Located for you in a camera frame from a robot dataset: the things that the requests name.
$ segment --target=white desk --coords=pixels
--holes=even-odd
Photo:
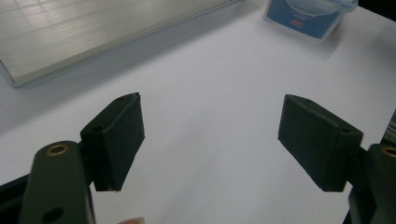
[[[277,141],[286,93],[316,101],[378,143],[396,106],[396,23],[362,8],[314,45],[246,0],[135,41],[57,77],[0,78],[0,183],[139,91],[146,140],[122,192],[93,193],[98,223],[342,223],[348,189],[324,193]]]

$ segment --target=clear plastic container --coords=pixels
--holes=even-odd
[[[269,0],[264,18],[278,27],[322,41],[358,0]]]

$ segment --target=white table surface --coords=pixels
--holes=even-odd
[[[20,89],[1,77],[0,184],[139,91],[146,139],[122,191],[93,192],[98,223],[342,223],[350,186],[322,192],[277,141],[283,97],[378,143],[396,107],[396,23],[358,7],[312,44],[263,21],[264,5],[209,12]]]

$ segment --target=container lid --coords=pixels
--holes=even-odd
[[[356,8],[359,0],[286,0],[296,11],[308,16],[324,16],[335,11],[346,13]]]

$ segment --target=blue label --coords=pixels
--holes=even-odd
[[[324,16],[308,16],[294,10],[286,0],[273,0],[266,16],[272,21],[305,35],[322,38],[339,14],[336,11]]]

